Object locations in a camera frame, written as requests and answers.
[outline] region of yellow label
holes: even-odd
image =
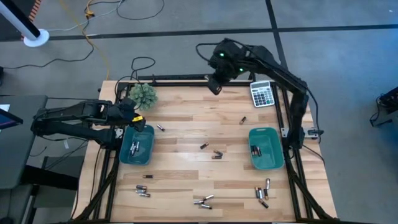
[[[132,120],[132,122],[140,121],[140,120],[142,120],[142,119],[144,119],[142,116],[138,116],[138,117],[135,117],[135,118]]]

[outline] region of table leg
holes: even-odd
[[[37,184],[60,189],[77,190],[79,178],[26,165],[21,182],[23,184]]]

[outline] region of black equipment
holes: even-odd
[[[31,130],[37,136],[66,134],[94,140],[101,147],[112,149],[116,142],[115,130],[94,130],[92,125],[130,125],[142,131],[146,120],[134,112],[135,105],[133,100],[124,98],[116,104],[105,100],[86,100],[65,108],[41,109],[34,117]]]

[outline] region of yellow cable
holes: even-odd
[[[106,79],[105,80],[109,80],[109,62],[108,59],[106,58],[105,54],[103,53],[103,51],[97,47],[97,45],[95,45],[90,38],[88,38],[88,36],[86,35],[86,32],[83,30],[82,26],[80,25],[79,21],[76,19],[76,16],[74,15],[73,12],[71,12],[71,10],[69,10],[68,6],[63,2],[63,0],[59,0],[61,6],[63,7],[63,9],[69,14],[69,16],[75,21],[75,23],[77,24],[77,26],[79,27],[79,29],[81,30],[81,33],[86,37],[86,40],[88,43],[90,43],[93,47],[95,47],[95,49],[98,50],[99,54],[101,55],[102,59],[104,60],[105,66],[106,66]]]
[[[85,11],[85,14],[86,14],[86,17],[87,17],[87,18],[89,18],[89,17],[91,17],[91,16],[94,16],[94,12],[90,10],[90,3],[91,3],[92,1],[93,1],[93,0],[89,0],[89,1],[87,2],[87,5],[86,5],[87,10]]]

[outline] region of calculator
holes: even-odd
[[[259,81],[250,84],[251,96],[255,107],[274,105],[274,95],[272,94],[269,81]]]

